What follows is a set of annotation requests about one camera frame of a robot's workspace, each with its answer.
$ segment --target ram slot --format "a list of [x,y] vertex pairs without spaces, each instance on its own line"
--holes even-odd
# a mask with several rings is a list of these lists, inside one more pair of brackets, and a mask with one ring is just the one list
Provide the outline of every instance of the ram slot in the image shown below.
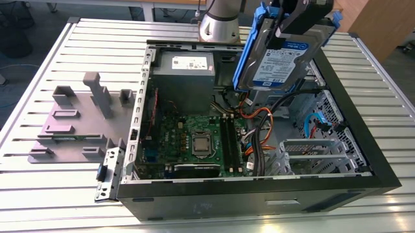
[[228,125],[228,140],[230,140],[230,151],[232,157],[232,167],[234,172],[239,171],[240,168],[240,161],[239,161],[239,150],[238,150],[238,141],[236,141],[236,130],[234,125],[234,118],[227,119]]
[[230,155],[230,140],[228,140],[228,129],[227,119],[220,118],[220,140],[222,140],[222,151],[223,151],[223,162],[226,171],[232,167],[232,156]]

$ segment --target aluminum slotted table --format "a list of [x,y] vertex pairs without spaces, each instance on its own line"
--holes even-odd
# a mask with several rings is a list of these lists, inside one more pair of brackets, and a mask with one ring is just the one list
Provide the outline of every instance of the aluminum slotted table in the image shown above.
[[[244,42],[250,28],[240,27]],[[324,53],[403,184],[328,212],[139,222],[120,203],[95,204],[98,164],[31,164],[27,154],[54,106],[52,91],[136,89],[147,39],[198,41],[191,24],[71,19],[0,132],[0,231],[409,232],[415,231],[415,110],[360,39],[332,36]]]

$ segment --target green circuit board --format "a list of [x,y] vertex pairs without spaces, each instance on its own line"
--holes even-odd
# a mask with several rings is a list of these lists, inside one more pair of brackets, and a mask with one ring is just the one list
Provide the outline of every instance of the green circuit board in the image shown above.
[[[222,127],[218,116],[164,116],[162,119],[158,151],[144,151],[146,157],[154,156],[151,162],[155,164],[218,164],[222,167],[220,177],[240,177],[247,175],[243,169],[243,152],[240,144],[236,143],[240,165],[238,169],[226,166]],[[227,119],[235,127],[235,142],[240,141],[240,130],[244,128],[244,119]],[[210,138],[211,153],[204,158],[195,156],[192,152],[192,135],[204,134]],[[151,168],[152,179],[163,179],[164,167]]]

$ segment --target cpu socket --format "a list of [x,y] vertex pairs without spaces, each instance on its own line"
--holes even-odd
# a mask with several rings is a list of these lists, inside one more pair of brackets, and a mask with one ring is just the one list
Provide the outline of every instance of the cpu socket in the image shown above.
[[192,155],[206,159],[212,155],[211,133],[206,131],[192,132]]

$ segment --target power supply label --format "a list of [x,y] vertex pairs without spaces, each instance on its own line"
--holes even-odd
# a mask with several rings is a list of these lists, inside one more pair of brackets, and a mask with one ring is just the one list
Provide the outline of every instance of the power supply label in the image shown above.
[[267,50],[254,76],[255,86],[282,85],[296,67],[296,58],[304,55],[307,49],[307,43],[286,41],[280,50]]
[[172,69],[208,69],[208,59],[206,57],[175,56],[171,63]]

